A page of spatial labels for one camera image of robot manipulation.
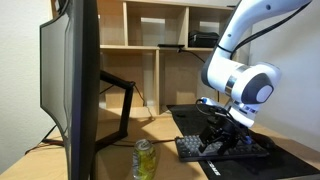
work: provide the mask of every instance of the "black keyboard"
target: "black keyboard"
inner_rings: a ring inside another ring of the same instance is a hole
[[[218,155],[217,150],[222,145],[221,142],[210,144],[203,153],[198,150],[201,145],[199,135],[191,135],[175,138],[179,160],[181,162],[193,162],[200,160],[231,160],[239,158],[266,157],[268,151],[257,143],[244,144],[238,142],[235,148],[228,149],[224,155]]]

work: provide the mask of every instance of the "computer monitor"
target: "computer monitor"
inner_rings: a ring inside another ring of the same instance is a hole
[[[56,5],[59,15],[40,26],[40,105],[62,135],[68,179],[87,180],[99,108],[97,4],[57,0]]]

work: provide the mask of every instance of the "wooden desk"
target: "wooden desk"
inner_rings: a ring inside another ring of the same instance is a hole
[[[116,121],[102,121],[97,137],[107,133],[107,128],[115,127]],[[320,169],[320,153],[307,148],[280,134],[255,124],[254,131],[269,135],[279,146]],[[133,119],[129,123],[129,136],[119,144],[134,144],[141,138],[169,140],[181,136],[170,116],[156,119]],[[180,163],[174,142],[155,145],[157,170],[155,179],[207,179],[197,162]],[[109,146],[96,156],[98,179],[132,179],[132,147]],[[1,174],[0,179],[67,179],[64,148],[48,146],[31,151],[16,164]]]

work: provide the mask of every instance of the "robotic arm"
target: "robotic arm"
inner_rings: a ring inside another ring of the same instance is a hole
[[[281,72],[272,64],[259,63],[247,66],[231,61],[243,33],[256,22],[292,10],[302,10],[311,1],[241,0],[239,2],[216,48],[202,69],[203,83],[228,95],[230,100],[224,108],[219,108],[214,100],[201,98],[203,104],[215,107],[213,112],[218,115],[216,120],[211,122],[211,126],[200,134],[203,142],[203,146],[199,148],[201,152],[208,144],[220,141],[223,145],[218,153],[223,154],[226,149],[235,146],[239,139],[245,139],[243,138],[245,135],[239,129],[241,127],[247,129],[253,125],[260,106],[268,100],[280,80]]]

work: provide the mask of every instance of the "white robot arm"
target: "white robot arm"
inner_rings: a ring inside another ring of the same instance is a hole
[[[269,64],[247,66],[231,61],[243,33],[256,22],[299,9],[312,0],[242,0],[229,19],[216,48],[201,74],[204,84],[230,97],[226,109],[235,120],[250,128],[260,106],[267,101],[281,77]],[[202,98],[204,104],[212,100]]]

